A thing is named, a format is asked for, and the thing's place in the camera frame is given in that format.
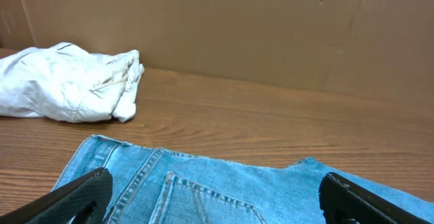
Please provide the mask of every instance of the folded white garment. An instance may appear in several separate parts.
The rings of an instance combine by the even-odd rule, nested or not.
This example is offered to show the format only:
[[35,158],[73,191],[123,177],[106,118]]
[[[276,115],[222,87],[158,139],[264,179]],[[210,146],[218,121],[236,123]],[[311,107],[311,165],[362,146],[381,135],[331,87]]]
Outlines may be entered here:
[[136,113],[139,53],[89,54],[71,43],[0,59],[0,115],[125,122]]

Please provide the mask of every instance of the cardboard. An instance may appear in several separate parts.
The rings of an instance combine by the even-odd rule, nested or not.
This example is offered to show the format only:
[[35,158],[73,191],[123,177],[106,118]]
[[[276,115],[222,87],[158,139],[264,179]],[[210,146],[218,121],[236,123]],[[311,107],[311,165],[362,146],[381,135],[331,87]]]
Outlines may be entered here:
[[135,48],[148,67],[434,106],[434,0],[21,2],[38,47]]

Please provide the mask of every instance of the jeans pocket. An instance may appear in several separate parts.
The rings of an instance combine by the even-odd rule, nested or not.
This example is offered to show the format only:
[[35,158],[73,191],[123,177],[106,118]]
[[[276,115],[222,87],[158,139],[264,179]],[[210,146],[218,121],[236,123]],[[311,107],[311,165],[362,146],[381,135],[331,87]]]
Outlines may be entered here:
[[267,223],[257,207],[171,172],[149,224]]

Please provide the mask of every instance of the blue jeans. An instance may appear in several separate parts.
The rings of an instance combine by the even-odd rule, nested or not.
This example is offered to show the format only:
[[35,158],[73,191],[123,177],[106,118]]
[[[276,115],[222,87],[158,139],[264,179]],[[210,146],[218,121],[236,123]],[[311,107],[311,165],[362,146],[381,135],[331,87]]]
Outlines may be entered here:
[[287,168],[246,166],[147,149],[104,136],[84,141],[54,189],[104,166],[113,176],[107,223],[325,223],[318,189],[327,172],[434,222],[434,204],[306,158]]

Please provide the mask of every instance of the brown tabletop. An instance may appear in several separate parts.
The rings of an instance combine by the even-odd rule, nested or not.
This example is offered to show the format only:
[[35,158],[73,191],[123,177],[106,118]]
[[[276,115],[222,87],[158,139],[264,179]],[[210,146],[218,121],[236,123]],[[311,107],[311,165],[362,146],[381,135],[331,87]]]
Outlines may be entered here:
[[49,192],[91,134],[279,168],[313,156],[433,202],[433,129],[433,109],[147,69],[128,123],[0,117],[0,214]]

